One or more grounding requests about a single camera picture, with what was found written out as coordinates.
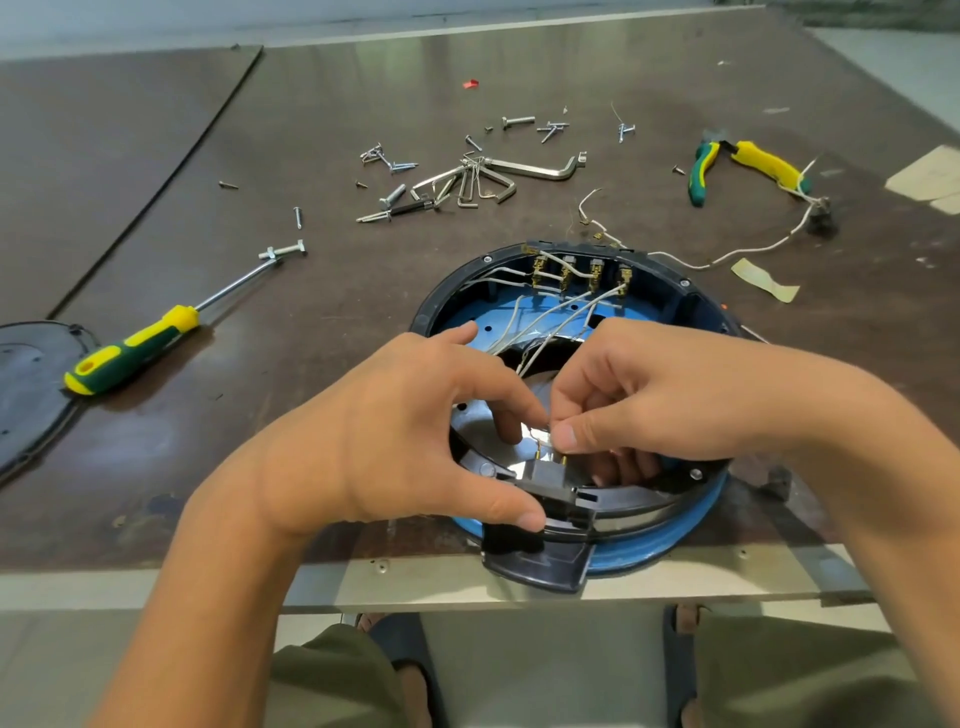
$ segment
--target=paper scrap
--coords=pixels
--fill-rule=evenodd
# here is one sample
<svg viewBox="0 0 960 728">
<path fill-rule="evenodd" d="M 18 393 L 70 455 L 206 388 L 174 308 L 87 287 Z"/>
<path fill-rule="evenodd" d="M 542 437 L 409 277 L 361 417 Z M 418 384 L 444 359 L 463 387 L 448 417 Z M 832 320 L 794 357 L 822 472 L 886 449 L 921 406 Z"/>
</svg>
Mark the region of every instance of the paper scrap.
<svg viewBox="0 0 960 728">
<path fill-rule="evenodd" d="M 920 202 L 960 194 L 960 150 L 942 144 L 901 169 L 884 186 Z"/>
<path fill-rule="evenodd" d="M 947 215 L 960 215 L 960 192 L 934 200 L 930 203 L 930 206 L 945 212 Z"/>
<path fill-rule="evenodd" d="M 780 285 L 773 280 L 773 277 L 769 273 L 755 266 L 745 257 L 737 260 L 731 267 L 731 270 L 738 278 L 746 280 L 757 288 L 762 288 L 775 299 L 783 301 L 784 303 L 793 301 L 797 297 L 797 292 L 800 290 L 799 285 Z"/>
</svg>

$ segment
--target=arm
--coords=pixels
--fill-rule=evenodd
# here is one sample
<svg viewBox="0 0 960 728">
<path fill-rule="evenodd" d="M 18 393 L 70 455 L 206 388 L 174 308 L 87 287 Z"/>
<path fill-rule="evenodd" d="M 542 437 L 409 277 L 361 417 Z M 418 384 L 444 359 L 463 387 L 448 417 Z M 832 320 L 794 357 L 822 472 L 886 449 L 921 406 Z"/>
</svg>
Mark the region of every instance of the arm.
<svg viewBox="0 0 960 728">
<path fill-rule="evenodd" d="M 893 388 L 811 353 L 608 319 L 558 375 L 551 410 L 564 452 L 784 453 L 960 724 L 960 451 Z"/>
<path fill-rule="evenodd" d="M 276 618 L 311 537 L 336 521 L 436 513 L 541 530 L 543 510 L 450 457 L 451 407 L 489 400 L 519 440 L 546 412 L 476 324 L 404 334 L 228 458 L 187 502 L 94 726 L 254 726 Z"/>
</svg>

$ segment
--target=tiled floor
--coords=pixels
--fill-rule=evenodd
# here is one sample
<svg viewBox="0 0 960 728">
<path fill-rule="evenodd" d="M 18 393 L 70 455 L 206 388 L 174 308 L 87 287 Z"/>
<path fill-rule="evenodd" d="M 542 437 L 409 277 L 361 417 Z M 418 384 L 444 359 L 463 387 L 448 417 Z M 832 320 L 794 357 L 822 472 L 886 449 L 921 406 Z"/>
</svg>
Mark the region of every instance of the tiled floor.
<svg viewBox="0 0 960 728">
<path fill-rule="evenodd" d="M 960 36 L 817 35 L 960 131 L 960 86 L 952 78 L 952 70 L 960 68 Z M 763 611 L 886 628 L 875 606 L 825 610 L 816 602 L 794 602 L 767 604 Z M 424 624 L 455 726 L 650 728 L 664 725 L 660 614 L 655 605 L 566 604 L 431 614 Z M 0 726 L 81 725 L 136 619 L 133 612 L 0 615 Z M 277 646 L 305 642 L 337 620 L 283 617 Z"/>
</svg>

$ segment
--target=foot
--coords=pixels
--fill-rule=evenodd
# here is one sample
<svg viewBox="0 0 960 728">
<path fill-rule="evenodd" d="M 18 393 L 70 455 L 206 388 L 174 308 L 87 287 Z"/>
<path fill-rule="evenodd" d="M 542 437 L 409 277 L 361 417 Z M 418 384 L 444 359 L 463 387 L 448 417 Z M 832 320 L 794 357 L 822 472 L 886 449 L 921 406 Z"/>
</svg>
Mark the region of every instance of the foot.
<svg viewBox="0 0 960 728">
<path fill-rule="evenodd" d="M 357 620 L 357 629 L 367 633 L 373 629 L 381 619 L 387 615 L 380 612 L 370 612 L 360 615 Z M 404 665 L 396 671 L 400 679 L 400 689 L 403 691 L 403 708 L 407 714 L 407 722 L 412 728 L 433 728 L 433 718 L 427 703 L 426 678 L 416 665 Z"/>
<path fill-rule="evenodd" d="M 703 607 L 696 604 L 678 604 L 674 612 L 674 629 L 679 635 L 694 635 L 700 624 Z M 700 709 L 700 700 L 693 698 L 680 711 L 681 728 L 703 728 L 704 717 Z"/>
</svg>

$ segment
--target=screwdriver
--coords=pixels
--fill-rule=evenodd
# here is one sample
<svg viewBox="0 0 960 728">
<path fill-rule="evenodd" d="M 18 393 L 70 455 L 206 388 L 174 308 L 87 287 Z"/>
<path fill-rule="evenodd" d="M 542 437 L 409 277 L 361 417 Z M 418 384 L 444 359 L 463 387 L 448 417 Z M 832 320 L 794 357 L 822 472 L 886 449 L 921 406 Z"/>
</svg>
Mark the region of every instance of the screwdriver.
<svg viewBox="0 0 960 728">
<path fill-rule="evenodd" d="M 117 344 L 110 344 L 85 356 L 72 371 L 63 375 L 63 383 L 78 395 L 107 392 L 143 369 L 172 341 L 198 327 L 201 311 L 279 262 L 280 258 L 276 257 L 258 265 L 203 303 L 175 305 L 155 324 L 142 328 Z"/>
</svg>

